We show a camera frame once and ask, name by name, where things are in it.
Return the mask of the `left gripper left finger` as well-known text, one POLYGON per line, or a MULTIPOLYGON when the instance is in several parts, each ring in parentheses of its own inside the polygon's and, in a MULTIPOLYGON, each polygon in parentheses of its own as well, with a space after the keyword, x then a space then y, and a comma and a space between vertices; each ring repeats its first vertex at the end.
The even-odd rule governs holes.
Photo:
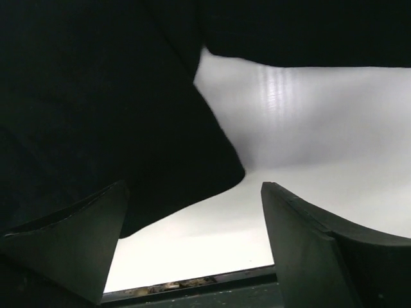
POLYGON ((1 233, 1 307, 97 307, 128 205, 118 181, 1 233))

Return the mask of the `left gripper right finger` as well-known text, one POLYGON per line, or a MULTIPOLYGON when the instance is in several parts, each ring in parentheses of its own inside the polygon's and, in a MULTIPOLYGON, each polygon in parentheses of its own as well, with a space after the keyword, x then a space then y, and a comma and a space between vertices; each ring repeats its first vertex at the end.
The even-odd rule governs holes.
POLYGON ((410 306, 410 240, 363 227, 265 182, 261 200, 286 307, 410 306))

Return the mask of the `black t shirt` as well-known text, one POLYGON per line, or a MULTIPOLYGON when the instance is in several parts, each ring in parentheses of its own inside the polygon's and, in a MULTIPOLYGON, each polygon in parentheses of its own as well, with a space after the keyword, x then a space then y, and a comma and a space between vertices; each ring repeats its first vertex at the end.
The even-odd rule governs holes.
POLYGON ((124 180, 121 237, 245 170, 193 80, 203 47, 409 67, 409 1, 2 1, 1 230, 124 180))

